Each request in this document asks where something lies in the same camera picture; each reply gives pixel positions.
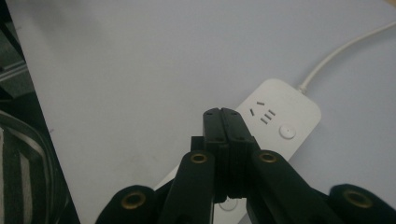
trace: power strip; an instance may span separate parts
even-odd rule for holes
[[[297,151],[318,125],[319,107],[289,84],[269,79],[236,108],[261,149],[273,150],[286,160]],[[177,173],[177,167],[155,188]],[[214,224],[239,223],[246,213],[246,199],[215,204]]]

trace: screw hole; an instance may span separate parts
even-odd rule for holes
[[[136,209],[146,201],[146,195],[141,191],[133,191],[125,197],[123,197],[121,201],[121,205],[125,209]]]
[[[260,160],[265,161],[265,162],[276,162],[276,156],[274,156],[271,153],[268,152],[263,152],[260,154]]]
[[[373,206],[373,202],[364,194],[355,190],[347,189],[344,191],[344,198],[353,205],[360,208],[369,208]]]
[[[193,154],[190,159],[194,163],[204,163],[207,161],[207,156],[201,153],[197,153]]]

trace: power cord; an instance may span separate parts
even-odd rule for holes
[[[352,39],[351,41],[345,43],[345,45],[339,47],[338,49],[336,49],[335,51],[333,51],[332,53],[330,53],[326,58],[324,58],[312,71],[311,73],[309,73],[309,75],[305,78],[304,82],[298,87],[298,91],[302,94],[306,94],[306,88],[308,86],[308,84],[311,82],[311,80],[318,74],[318,72],[329,62],[331,61],[335,56],[337,56],[338,54],[342,53],[344,50],[346,50],[347,48],[351,47],[352,45],[362,41],[363,39],[366,39],[370,36],[373,35],[377,35],[381,32],[384,32],[390,28],[392,28],[393,26],[396,25],[396,21],[391,22],[388,25],[379,27],[378,29],[373,30],[370,33],[367,33],[365,35],[361,35],[355,39]]]

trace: white surface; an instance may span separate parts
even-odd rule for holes
[[[273,150],[287,161],[321,117],[314,102],[279,79],[264,81],[236,111],[261,149]]]
[[[335,57],[342,54],[345,50],[349,49],[350,47],[358,44],[359,42],[373,37],[375,35],[381,34],[389,29],[392,29],[396,25],[396,21],[393,21],[387,25],[381,26],[376,28],[375,30],[368,32],[364,35],[360,35],[352,40],[349,40],[344,45],[338,47],[338,49],[334,50],[332,53],[328,54],[326,58],[324,58],[320,63],[318,63],[315,68],[306,76],[304,82],[298,87],[298,90],[306,94],[306,88],[308,84],[312,81],[312,79],[323,69],[329,62],[331,62]]]
[[[270,77],[296,86],[396,20],[371,0],[7,2],[82,223],[118,190],[154,187],[207,109],[236,108]],[[312,81],[322,120],[290,160],[312,187],[351,183],[396,207],[395,56],[392,29]]]

